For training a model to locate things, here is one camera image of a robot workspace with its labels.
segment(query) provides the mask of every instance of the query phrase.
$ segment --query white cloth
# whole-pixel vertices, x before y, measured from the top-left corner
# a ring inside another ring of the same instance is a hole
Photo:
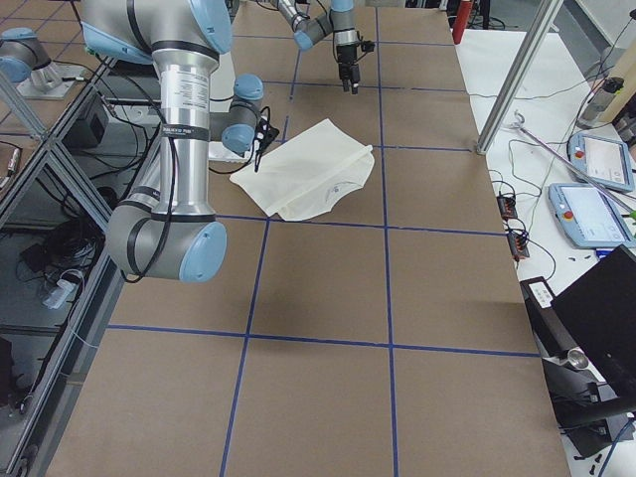
[[[230,180],[268,216],[304,221],[364,187],[375,162],[371,151],[325,119],[263,156],[257,173],[247,167]]]

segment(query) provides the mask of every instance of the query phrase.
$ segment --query black monitor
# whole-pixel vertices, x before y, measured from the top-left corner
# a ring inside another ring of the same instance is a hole
[[[636,396],[636,256],[617,247],[555,298],[553,308],[614,391]]]

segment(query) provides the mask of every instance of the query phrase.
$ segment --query red cylinder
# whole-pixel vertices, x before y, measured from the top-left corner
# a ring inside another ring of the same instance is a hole
[[[470,12],[473,10],[473,0],[461,0],[459,9],[457,10],[457,18],[453,24],[453,42],[455,45],[461,43],[461,37],[464,36],[464,30],[468,25]]]

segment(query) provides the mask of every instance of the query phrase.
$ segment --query blue and white device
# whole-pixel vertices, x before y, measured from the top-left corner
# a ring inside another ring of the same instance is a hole
[[[569,140],[567,152],[576,169],[608,189],[619,192],[634,190],[631,156],[624,142],[577,132]]]
[[[587,184],[551,184],[550,203],[563,231],[578,248],[636,246],[614,204]]]

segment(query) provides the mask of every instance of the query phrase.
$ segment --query white table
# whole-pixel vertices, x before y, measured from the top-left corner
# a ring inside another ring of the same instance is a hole
[[[473,94],[471,106],[480,130],[495,102],[495,97],[481,96],[498,94],[524,35],[525,33],[522,32],[467,30],[461,45],[457,46],[466,88]],[[549,98],[521,99],[549,95],[572,86],[574,86],[572,89]],[[558,34],[550,33],[517,93],[519,99],[514,101],[504,122],[505,124],[514,122],[514,112],[518,110],[525,116],[528,129],[538,137],[546,142],[563,142],[569,137],[572,121],[588,93],[589,85],[565,44]],[[594,134],[618,138],[612,126],[595,129]],[[503,180],[510,183],[517,194],[536,194],[538,192],[536,188],[513,177],[508,151],[511,139],[532,142],[518,131],[502,128],[486,156],[488,166],[492,170],[499,171],[503,175]],[[544,184],[542,196],[538,200],[527,195],[519,196],[517,210],[520,219],[531,228],[530,238],[554,256],[556,273],[550,280],[550,286],[556,294],[559,294],[597,262],[593,250],[576,249],[571,245],[549,208],[547,186],[556,182],[573,182],[573,180],[565,166],[558,161],[554,161],[551,168],[553,157],[540,147],[522,143],[513,143],[512,147],[516,175],[538,185]],[[565,147],[560,146],[558,151],[563,153]],[[500,179],[496,172],[492,173],[492,177],[494,180]],[[499,186],[494,184],[495,192],[499,191]],[[503,186],[502,192],[509,192],[509,189]],[[636,207],[636,199],[626,202],[633,203]],[[532,210],[535,205],[536,211],[532,221]],[[549,256],[532,243],[529,245],[529,251],[531,257],[522,260],[519,264],[517,270],[519,279],[549,276],[553,269]],[[587,477],[594,463],[593,457],[585,461],[576,461],[573,459],[576,450],[571,442],[564,438],[563,445],[568,455],[572,477]],[[596,473],[599,469],[600,465],[596,464]],[[622,442],[618,444],[604,476],[628,477],[633,475],[633,469],[636,469],[636,441]]]

